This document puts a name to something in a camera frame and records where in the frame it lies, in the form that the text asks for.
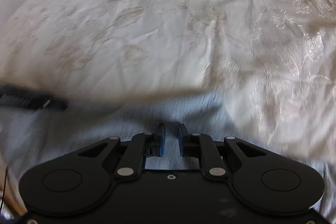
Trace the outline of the grey-blue knit pants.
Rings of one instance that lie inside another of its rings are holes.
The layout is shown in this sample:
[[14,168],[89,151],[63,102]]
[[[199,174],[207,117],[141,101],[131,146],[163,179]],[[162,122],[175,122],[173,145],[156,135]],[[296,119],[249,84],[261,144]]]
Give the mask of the grey-blue knit pants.
[[20,178],[31,167],[111,136],[123,141],[166,126],[165,154],[147,160],[148,169],[194,169],[196,159],[181,157],[178,127],[222,141],[236,136],[253,144],[254,136],[238,130],[217,93],[124,104],[72,102],[64,111],[1,108],[1,156]]

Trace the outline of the cream embroidered bedspread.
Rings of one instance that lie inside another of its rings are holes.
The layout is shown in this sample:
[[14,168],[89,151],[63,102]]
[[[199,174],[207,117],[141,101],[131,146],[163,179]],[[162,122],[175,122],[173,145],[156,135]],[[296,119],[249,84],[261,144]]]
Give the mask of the cream embroidered bedspread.
[[[25,0],[1,28],[1,83],[68,105],[217,93],[257,145],[322,174],[335,223],[335,0]],[[24,212],[20,178],[1,187]]]

